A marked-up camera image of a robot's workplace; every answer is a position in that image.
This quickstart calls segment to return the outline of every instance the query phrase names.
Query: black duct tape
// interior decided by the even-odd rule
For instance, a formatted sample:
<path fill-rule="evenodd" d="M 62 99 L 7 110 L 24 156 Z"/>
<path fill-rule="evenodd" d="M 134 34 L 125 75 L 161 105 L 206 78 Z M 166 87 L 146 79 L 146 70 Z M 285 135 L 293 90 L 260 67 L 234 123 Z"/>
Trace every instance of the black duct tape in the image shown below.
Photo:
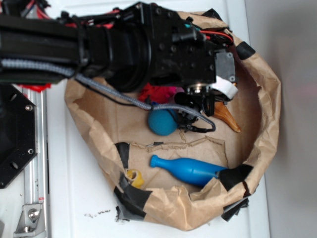
<path fill-rule="evenodd" d="M 129 168 L 129 151 L 130 151 L 130 144 L 125 142 L 116 143 L 115 145 L 119 152 L 121 161 L 123 163 L 123 167 L 125 169 Z"/>
<path fill-rule="evenodd" d="M 117 187 L 114 189 L 118 207 L 121 211 L 120 219 L 144 220 L 146 213 L 143 209 L 151 191 L 143 191 L 133 187 L 124 174 L 120 176 L 120 187 L 123 189 L 123 193 Z"/>
<path fill-rule="evenodd" d="M 238 183 L 244 181 L 249 175 L 252 166 L 240 165 L 234 169 L 222 170 L 218 173 L 218 178 L 227 191 Z"/>
<path fill-rule="evenodd" d="M 237 47 L 236 47 L 238 56 L 241 60 L 246 60 L 247 58 L 251 57 L 256 53 L 256 51 L 248 45 L 245 41 L 241 42 Z"/>
<path fill-rule="evenodd" d="M 216 12 L 213 8 L 206 11 L 202 16 L 206 16 L 206 17 L 211 17 L 211 18 L 217 18 L 219 20 L 222 21 L 220 15 L 218 14 L 218 12 Z"/>
<path fill-rule="evenodd" d="M 249 200 L 247 198 L 243 198 L 234 204 L 224 207 L 224 213 L 221 217 L 228 222 L 234 215 L 238 215 L 241 208 L 248 206 Z"/>
<path fill-rule="evenodd" d="M 247 183 L 244 180 L 252 169 L 252 166 L 240 165 L 234 169 L 220 171 L 218 174 L 219 180 L 227 191 L 240 182 L 243 183 L 243 186 L 246 190 L 243 199 L 223 208 L 224 213 L 221 215 L 221 217 L 227 222 L 233 217 L 233 215 L 238 215 L 241 208 L 247 207 L 249 205 L 249 200 L 247 197 L 250 196 L 250 191 Z"/>

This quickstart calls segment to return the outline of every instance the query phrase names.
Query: gray braided cable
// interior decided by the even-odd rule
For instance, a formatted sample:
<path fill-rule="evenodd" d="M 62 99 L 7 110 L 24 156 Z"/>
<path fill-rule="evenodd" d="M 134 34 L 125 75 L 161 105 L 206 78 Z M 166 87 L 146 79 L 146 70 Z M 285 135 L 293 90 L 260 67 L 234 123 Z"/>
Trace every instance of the gray braided cable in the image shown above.
<path fill-rule="evenodd" d="M 64 66 L 55 65 L 53 63 L 41 62 L 41 61 L 33 61 L 33 60 L 25 60 L 25 59 L 1 59 L 1 64 L 3 68 L 10 68 L 10 69 L 32 69 L 32 70 L 40 70 L 40 71 L 48 71 L 52 73 L 57 73 L 64 75 L 67 78 L 70 78 L 74 75 L 74 70 L 71 68 L 67 68 Z M 199 112 L 193 110 L 190 107 L 179 105 L 179 104 L 158 104 L 158 105 L 149 105 L 147 103 L 140 102 L 137 99 L 131 98 L 124 94 L 121 94 L 115 89 L 109 88 L 103 84 L 100 84 L 90 78 L 85 77 L 82 74 L 76 75 L 76 80 L 79 82 L 88 85 L 101 93 L 110 94 L 112 96 L 118 97 L 125 101 L 128 101 L 135 106 L 142 108 L 144 110 L 163 110 L 163 109 L 173 109 L 173 110 L 182 110 L 186 113 L 189 113 L 193 116 L 196 116 L 203 121 L 207 122 L 208 124 L 212 125 L 213 130 L 215 130 L 215 125 L 213 121 L 209 120 Z"/>

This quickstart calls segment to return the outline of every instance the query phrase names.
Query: paper bag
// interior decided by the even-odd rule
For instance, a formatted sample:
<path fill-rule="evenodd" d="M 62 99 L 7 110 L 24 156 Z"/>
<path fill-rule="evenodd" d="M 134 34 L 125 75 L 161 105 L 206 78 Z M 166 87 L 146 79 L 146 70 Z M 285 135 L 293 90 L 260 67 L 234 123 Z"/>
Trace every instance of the paper bag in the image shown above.
<path fill-rule="evenodd" d="M 179 14 L 184 19 L 191 16 L 204 29 L 223 29 L 233 36 L 230 50 L 240 79 L 239 92 L 227 107 L 241 133 L 212 118 L 215 132 L 176 130 L 169 136 L 158 136 L 147 126 L 149 112 L 118 105 L 72 80 L 67 84 L 65 101 L 114 191 L 123 218 L 187 231 L 221 214 L 229 220 L 255 192 L 276 153 L 281 85 L 266 62 L 224 22 L 197 13 Z M 102 78 L 95 80 L 106 84 Z M 138 93 L 129 95 L 137 98 Z M 199 120 L 195 126 L 207 125 Z M 229 169 L 199 188 L 177 180 L 164 169 L 151 168 L 153 154 L 165 159 L 194 158 Z M 145 183 L 140 189 L 129 183 L 126 169 L 142 173 Z"/>

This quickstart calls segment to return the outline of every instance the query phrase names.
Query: white wall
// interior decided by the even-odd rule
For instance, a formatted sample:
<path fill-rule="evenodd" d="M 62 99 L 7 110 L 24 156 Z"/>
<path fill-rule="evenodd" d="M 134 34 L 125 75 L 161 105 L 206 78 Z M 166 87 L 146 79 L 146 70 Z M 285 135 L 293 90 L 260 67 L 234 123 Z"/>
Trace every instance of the white wall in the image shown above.
<path fill-rule="evenodd" d="M 272 238 L 317 237 L 317 0 L 245 0 L 251 45 L 282 81 L 265 175 Z"/>

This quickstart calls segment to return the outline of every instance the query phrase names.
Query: blue ball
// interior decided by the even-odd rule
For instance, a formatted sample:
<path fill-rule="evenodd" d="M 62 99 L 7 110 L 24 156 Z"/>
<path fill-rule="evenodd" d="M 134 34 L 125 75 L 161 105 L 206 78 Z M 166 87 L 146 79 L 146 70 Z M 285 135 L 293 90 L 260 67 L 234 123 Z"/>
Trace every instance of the blue ball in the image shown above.
<path fill-rule="evenodd" d="M 157 135 L 170 135 L 178 127 L 177 113 L 174 110 L 151 111 L 148 117 L 149 128 Z"/>

